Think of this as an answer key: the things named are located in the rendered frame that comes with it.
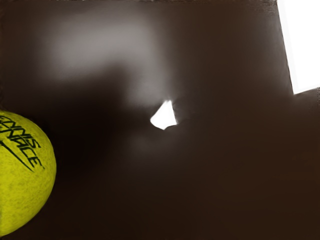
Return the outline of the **yellow tennis ball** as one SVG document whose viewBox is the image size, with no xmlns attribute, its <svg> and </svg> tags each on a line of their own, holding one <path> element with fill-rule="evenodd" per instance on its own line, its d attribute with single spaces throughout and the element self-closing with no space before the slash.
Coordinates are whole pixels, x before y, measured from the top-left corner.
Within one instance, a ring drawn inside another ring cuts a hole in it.
<svg viewBox="0 0 320 240">
<path fill-rule="evenodd" d="M 0 237 L 37 215 L 52 192 L 56 173 L 54 149 L 42 129 L 0 110 Z"/>
</svg>

